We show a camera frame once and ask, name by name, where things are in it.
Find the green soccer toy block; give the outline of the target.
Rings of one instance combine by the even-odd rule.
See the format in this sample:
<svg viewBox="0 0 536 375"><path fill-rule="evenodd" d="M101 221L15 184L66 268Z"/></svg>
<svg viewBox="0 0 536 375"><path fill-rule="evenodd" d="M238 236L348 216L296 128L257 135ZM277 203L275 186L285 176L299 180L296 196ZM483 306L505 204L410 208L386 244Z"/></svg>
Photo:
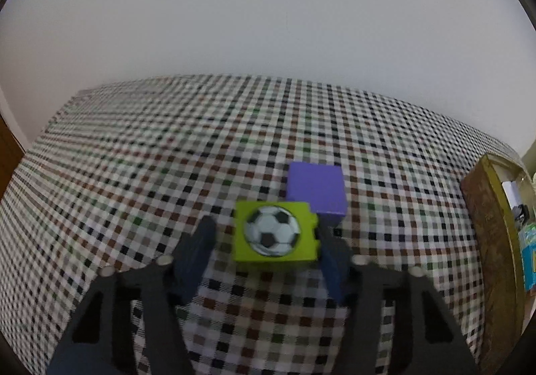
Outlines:
<svg viewBox="0 0 536 375"><path fill-rule="evenodd" d="M306 202L239 201L232 258L241 265L308 264L318 259L318 216Z"/></svg>

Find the checkered tablecloth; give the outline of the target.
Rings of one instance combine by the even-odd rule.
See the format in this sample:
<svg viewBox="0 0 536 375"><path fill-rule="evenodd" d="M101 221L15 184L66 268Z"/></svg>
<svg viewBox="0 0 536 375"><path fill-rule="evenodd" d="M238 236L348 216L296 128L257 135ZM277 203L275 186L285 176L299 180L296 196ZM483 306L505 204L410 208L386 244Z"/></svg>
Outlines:
<svg viewBox="0 0 536 375"><path fill-rule="evenodd" d="M78 93L46 124L1 202L1 331L46 371L97 271L172 252L210 215L218 242L177 311L199 374L327 374L344 309L320 271L237 271L238 200L285 196L292 161L342 168L349 204L335 234L383 267L426 268L474 356L483 279L460 183L508 145L375 93L261 76L179 75Z"/></svg>

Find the white paper tray liner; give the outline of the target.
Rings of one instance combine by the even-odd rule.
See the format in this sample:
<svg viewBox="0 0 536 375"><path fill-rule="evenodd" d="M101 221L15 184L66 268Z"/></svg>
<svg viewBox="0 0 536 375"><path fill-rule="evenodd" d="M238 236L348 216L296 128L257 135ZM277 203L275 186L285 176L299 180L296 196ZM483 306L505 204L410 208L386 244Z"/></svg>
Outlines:
<svg viewBox="0 0 536 375"><path fill-rule="evenodd" d="M523 205L522 196L518 184L515 181L505 181L501 186L512 210Z"/></svg>

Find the purple cube block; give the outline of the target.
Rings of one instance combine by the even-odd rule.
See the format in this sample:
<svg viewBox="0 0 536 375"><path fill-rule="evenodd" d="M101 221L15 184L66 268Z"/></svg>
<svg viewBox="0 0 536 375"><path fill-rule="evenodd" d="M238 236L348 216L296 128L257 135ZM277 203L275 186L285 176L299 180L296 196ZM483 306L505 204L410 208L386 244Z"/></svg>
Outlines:
<svg viewBox="0 0 536 375"><path fill-rule="evenodd" d="M290 162L286 200L307 202L322 222L338 226L348 211L342 168L307 162Z"/></svg>

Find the brown wooden door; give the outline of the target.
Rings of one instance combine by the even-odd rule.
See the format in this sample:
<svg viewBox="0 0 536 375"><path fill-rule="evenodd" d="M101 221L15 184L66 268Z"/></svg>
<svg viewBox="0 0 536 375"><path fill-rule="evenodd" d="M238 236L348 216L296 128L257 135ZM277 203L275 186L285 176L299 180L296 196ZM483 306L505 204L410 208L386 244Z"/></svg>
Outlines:
<svg viewBox="0 0 536 375"><path fill-rule="evenodd" d="M0 196L4 195L23 156L22 146L14 137L3 117L0 116Z"/></svg>

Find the gold metal tin tray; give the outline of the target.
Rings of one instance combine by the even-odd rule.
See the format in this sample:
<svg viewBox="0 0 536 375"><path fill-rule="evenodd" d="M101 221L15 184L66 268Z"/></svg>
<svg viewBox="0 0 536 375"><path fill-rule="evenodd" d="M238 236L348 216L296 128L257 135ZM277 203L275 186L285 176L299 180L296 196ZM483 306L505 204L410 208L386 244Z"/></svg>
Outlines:
<svg viewBox="0 0 536 375"><path fill-rule="evenodd" d="M525 291L519 230L501 184L515 181L535 221L535 190L527 172L515 162L487 153L461 181L461 190L476 232L484 285L484 333L480 370L494 374L522 336L528 292Z"/></svg>

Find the blue toy building block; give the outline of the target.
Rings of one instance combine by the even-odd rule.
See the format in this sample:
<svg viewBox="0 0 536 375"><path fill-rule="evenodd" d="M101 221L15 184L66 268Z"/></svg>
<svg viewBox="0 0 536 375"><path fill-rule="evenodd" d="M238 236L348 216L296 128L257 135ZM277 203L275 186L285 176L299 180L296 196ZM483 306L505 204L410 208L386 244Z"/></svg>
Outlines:
<svg viewBox="0 0 536 375"><path fill-rule="evenodd" d="M525 291L531 291L535 286L535 224L527 224L519 231L519 243L522 254L522 269Z"/></svg>

